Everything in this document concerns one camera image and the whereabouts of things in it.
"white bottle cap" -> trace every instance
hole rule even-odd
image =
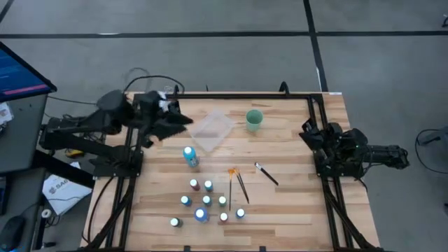
[[[184,203],[184,204],[187,204],[187,202],[188,202],[188,197],[187,197],[187,196],[182,196],[182,198],[181,198],[181,202]]]
[[[202,198],[202,201],[203,201],[204,203],[210,203],[210,197],[209,197],[209,196],[204,196],[204,197]]]
[[[203,211],[202,209],[198,209],[198,210],[196,211],[196,216],[197,216],[198,218],[202,218],[202,217],[204,217],[204,211]]]
[[[237,211],[237,215],[238,215],[239,217],[243,217],[243,216],[244,216],[244,210],[243,210],[243,209],[238,209],[238,211]]]
[[[219,203],[224,204],[227,199],[224,196],[219,197]]]
[[[190,180],[190,186],[197,186],[197,180],[196,179]]]
[[[219,216],[219,218],[220,218],[222,221],[226,221],[226,220],[228,219],[228,216],[227,216],[226,213],[222,213],[222,214]]]
[[[179,220],[177,218],[172,218],[170,223],[173,227],[176,227],[177,225],[179,225]]]

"wooden tabletop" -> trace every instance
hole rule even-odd
[[[324,93],[329,122],[349,129],[344,100],[340,94]],[[330,231],[320,178],[315,174],[312,152],[298,136],[301,125],[309,118],[308,106],[300,99],[181,99],[182,113],[195,123],[194,129],[213,109],[218,109],[234,121],[234,128],[212,152],[201,149],[189,132],[176,135],[144,150],[141,176],[136,181],[132,213],[127,236],[128,251],[182,251],[186,245],[193,251],[331,251]],[[246,130],[245,115],[250,109],[264,114],[261,128],[256,133]],[[126,130],[108,136],[111,146],[124,144]],[[186,146],[195,147],[200,164],[190,168],[182,156]],[[279,182],[275,186],[255,168],[258,162]],[[236,179],[232,187],[232,210],[220,208],[222,195],[229,198],[228,169],[240,170],[250,199],[247,204]],[[202,188],[195,192],[190,179],[197,179]],[[107,178],[95,184],[89,215]],[[211,180],[214,191],[207,193],[204,182]],[[341,178],[349,217],[375,246],[379,245],[375,224],[364,187],[352,178]],[[109,185],[94,215],[92,233],[96,234],[111,214],[116,179]],[[180,198],[190,196],[191,207],[183,206]],[[194,210],[202,207],[201,198],[209,195],[214,202],[209,207],[208,223],[199,223]],[[238,208],[246,211],[237,220]],[[226,224],[219,223],[218,215],[229,216]],[[180,218],[182,228],[169,224]],[[118,244],[121,220],[115,229],[114,244]],[[339,218],[339,239],[344,244]],[[85,224],[87,234],[88,218]]]

